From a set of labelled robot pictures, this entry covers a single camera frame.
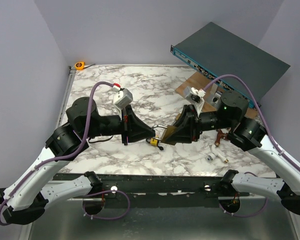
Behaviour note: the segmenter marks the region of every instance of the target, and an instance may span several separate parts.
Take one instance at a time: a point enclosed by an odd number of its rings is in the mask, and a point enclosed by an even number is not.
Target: black network switch
[[[290,65],[216,25],[208,23],[176,46],[173,55],[208,79],[233,74],[250,88],[257,102],[282,77]],[[254,104],[240,82],[225,78],[217,83],[226,90],[236,90]]]

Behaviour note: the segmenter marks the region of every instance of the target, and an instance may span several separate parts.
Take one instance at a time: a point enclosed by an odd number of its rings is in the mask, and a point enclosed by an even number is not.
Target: cable clip
[[[284,149],[281,150],[281,152],[278,153],[279,156],[281,156],[282,154],[284,154],[286,151]]]

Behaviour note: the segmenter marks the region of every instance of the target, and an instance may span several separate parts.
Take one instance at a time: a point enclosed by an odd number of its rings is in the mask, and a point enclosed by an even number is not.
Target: black cable
[[[96,64],[94,63],[94,64],[91,64],[91,65],[89,65],[89,66],[85,66],[83,69],[90,68],[90,67],[92,67],[92,66],[94,66],[94,65],[96,65]]]
[[[88,139],[88,143],[90,144],[95,144],[95,143],[103,143],[103,142],[107,142],[110,141],[114,136],[112,135],[111,137],[104,139],[104,140],[97,140],[97,141],[91,141],[92,138]]]

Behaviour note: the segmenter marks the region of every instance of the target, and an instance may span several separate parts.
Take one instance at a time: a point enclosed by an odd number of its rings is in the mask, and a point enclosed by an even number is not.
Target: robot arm
[[[118,85],[106,85],[117,92],[113,104],[120,115],[100,116],[92,99],[94,90],[90,98],[74,101],[66,110],[68,122],[53,132],[34,163],[10,187],[0,188],[0,206],[7,206],[3,216],[8,224],[29,224],[57,202],[102,191],[102,183],[94,172],[57,186],[45,186],[89,147],[87,138],[121,135],[122,143],[128,145],[155,136],[155,131],[134,114],[130,105],[132,94]]]
[[[266,129],[254,119],[244,117],[248,101],[235,91],[226,91],[220,97],[217,111],[198,113],[205,93],[199,95],[195,89],[186,89],[184,95],[192,105],[185,105],[178,120],[167,126],[162,142],[170,145],[196,142],[203,131],[231,128],[228,140],[259,158],[280,178],[261,178],[229,170],[222,181],[238,192],[280,200],[286,209],[300,215],[300,163],[284,150],[278,152],[277,148],[282,147],[273,145]]]

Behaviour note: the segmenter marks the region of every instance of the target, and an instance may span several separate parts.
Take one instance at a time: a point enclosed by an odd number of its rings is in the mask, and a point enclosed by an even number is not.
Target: yellow padlock
[[[152,146],[158,146],[158,140],[157,139],[154,139],[154,138],[151,138],[151,140],[150,140],[150,144],[152,145]]]

